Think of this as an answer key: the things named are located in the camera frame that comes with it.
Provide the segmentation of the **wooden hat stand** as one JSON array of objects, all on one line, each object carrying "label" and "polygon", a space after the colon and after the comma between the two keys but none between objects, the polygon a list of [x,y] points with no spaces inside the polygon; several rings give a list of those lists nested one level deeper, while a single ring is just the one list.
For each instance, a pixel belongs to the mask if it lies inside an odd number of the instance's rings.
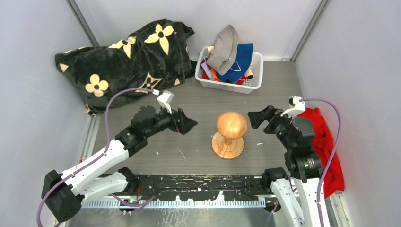
[{"label": "wooden hat stand", "polygon": [[243,136],[247,121],[238,112],[225,112],[217,119],[217,132],[212,137],[212,149],[223,159],[234,159],[244,150]]}]

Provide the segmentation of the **blue bucket hat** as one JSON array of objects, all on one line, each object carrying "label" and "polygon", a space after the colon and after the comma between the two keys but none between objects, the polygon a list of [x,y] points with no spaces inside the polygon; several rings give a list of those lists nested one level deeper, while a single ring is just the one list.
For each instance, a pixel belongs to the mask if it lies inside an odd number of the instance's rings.
[{"label": "blue bucket hat", "polygon": [[229,70],[223,75],[217,73],[217,78],[222,82],[235,84],[250,68],[252,56],[253,43],[238,44],[235,59],[229,60]]}]

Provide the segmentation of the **grey bucket hat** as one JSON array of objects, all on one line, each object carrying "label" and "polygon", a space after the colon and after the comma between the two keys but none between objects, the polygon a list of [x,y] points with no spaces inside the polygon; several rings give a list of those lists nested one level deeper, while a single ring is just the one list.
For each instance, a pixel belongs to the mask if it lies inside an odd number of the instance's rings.
[{"label": "grey bucket hat", "polygon": [[210,51],[207,64],[220,75],[226,74],[237,56],[238,34],[232,25],[227,25],[217,35],[214,49]]}]

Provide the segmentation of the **orange bucket hat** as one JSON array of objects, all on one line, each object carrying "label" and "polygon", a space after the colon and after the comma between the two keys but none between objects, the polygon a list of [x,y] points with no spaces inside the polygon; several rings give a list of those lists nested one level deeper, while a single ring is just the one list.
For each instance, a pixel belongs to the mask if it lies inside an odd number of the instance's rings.
[{"label": "orange bucket hat", "polygon": [[215,70],[215,69],[213,69],[213,68],[211,68],[210,70],[211,70],[211,72],[212,72],[213,81],[216,81],[216,82],[221,82],[221,80],[220,80],[220,79],[219,79],[219,77],[217,76],[217,72],[216,72],[216,70]]}]

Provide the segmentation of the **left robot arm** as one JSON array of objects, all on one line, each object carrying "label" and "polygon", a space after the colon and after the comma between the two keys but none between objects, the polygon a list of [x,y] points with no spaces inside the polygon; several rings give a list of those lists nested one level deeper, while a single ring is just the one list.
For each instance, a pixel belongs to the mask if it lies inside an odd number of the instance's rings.
[{"label": "left robot arm", "polygon": [[61,173],[56,170],[44,177],[41,205],[46,205],[60,223],[74,217],[85,204],[109,194],[124,192],[133,195],[139,186],[136,175],[123,168],[109,177],[100,178],[112,166],[132,157],[145,146],[147,139],[170,129],[182,135],[198,124],[184,111],[142,106],[128,127],[120,131],[100,151]]}]

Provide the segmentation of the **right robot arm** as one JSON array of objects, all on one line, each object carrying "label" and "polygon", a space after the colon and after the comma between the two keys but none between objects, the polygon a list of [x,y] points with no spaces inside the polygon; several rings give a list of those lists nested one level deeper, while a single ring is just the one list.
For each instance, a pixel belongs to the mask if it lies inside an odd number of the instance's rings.
[{"label": "right robot arm", "polygon": [[257,112],[248,112],[251,127],[257,129],[267,121],[263,129],[274,134],[286,149],[282,167],[265,169],[262,187],[274,194],[290,227],[329,227],[330,220],[324,201],[324,193],[318,188],[323,166],[313,150],[314,125],[300,117],[300,110],[285,111],[271,105]]}]

